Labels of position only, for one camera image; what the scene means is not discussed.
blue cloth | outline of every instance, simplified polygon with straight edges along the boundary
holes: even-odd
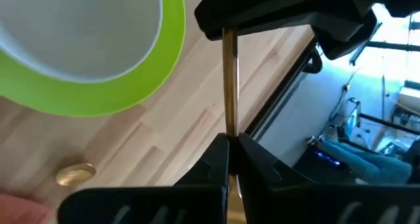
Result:
[[[358,178],[372,185],[406,184],[412,166],[396,158],[366,152],[350,145],[324,139],[320,149],[346,163]]]

gold coin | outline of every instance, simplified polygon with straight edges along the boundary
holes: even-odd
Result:
[[[55,176],[55,181],[62,186],[74,187],[91,179],[96,169],[90,164],[76,164],[61,169]]]

wooden table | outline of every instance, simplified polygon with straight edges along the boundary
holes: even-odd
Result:
[[[175,71],[141,105],[67,118],[0,99],[0,192],[56,208],[75,189],[58,186],[54,174],[74,163],[98,170],[78,189],[171,185],[187,172],[225,130],[221,41],[208,41],[198,29],[193,11],[200,1],[186,0],[186,39]],[[240,37],[242,130],[312,37],[308,26]]]

green bowl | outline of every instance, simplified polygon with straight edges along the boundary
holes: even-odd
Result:
[[[131,72],[102,83],[72,83],[38,74],[0,51],[0,95],[64,116],[100,116],[142,102],[171,74],[184,42],[184,0],[162,1],[163,20],[156,45]]]

brass rod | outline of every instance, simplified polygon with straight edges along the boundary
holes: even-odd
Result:
[[[239,61],[238,31],[223,29],[223,86],[226,134],[238,136]]]

